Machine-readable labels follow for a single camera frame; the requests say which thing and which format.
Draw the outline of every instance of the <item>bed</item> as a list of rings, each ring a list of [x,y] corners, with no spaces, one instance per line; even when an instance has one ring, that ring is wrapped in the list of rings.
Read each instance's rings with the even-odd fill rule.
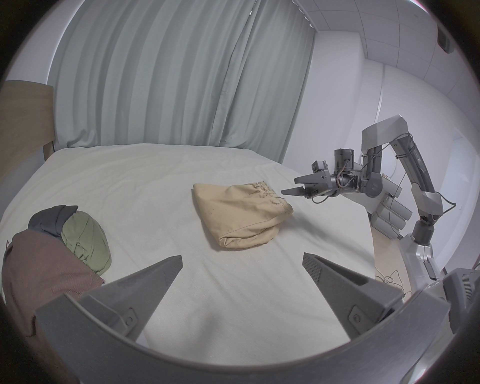
[[[348,342],[302,267],[304,252],[374,277],[365,209],[339,196],[316,206],[287,196],[294,214],[275,239],[220,248],[203,224],[194,183],[266,181],[277,193],[298,174],[250,150],[161,144],[67,148],[51,155],[10,203],[0,243],[35,212],[78,205],[102,226],[112,254],[106,282],[169,256],[183,269],[144,329],[150,348],[185,360],[262,365]]]

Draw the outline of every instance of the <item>wooden headboard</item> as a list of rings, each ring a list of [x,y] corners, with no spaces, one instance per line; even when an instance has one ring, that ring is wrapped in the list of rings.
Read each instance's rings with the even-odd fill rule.
[[[0,180],[43,147],[53,153],[53,87],[9,80],[0,89]]]

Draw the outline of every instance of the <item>ceiling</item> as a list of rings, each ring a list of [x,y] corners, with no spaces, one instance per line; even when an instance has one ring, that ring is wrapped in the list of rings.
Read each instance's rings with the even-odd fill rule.
[[[480,92],[455,49],[437,44],[437,25],[409,0],[294,0],[317,31],[358,32],[365,57],[426,81],[480,130]]]

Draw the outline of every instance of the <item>wooden floor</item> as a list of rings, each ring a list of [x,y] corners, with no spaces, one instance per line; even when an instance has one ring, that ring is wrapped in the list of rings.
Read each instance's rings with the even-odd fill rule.
[[[408,280],[407,270],[403,263],[402,255],[398,247],[398,240],[390,240],[387,236],[372,229],[373,250],[375,252],[375,274],[380,278],[391,276],[393,282],[403,286],[406,293],[404,299],[408,300],[411,296],[410,281]]]

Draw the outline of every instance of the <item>gray-green curtain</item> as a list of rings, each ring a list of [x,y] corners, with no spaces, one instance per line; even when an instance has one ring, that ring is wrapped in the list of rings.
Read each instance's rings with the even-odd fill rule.
[[[215,145],[279,160],[313,34],[290,0],[86,0],[49,77],[55,148]]]

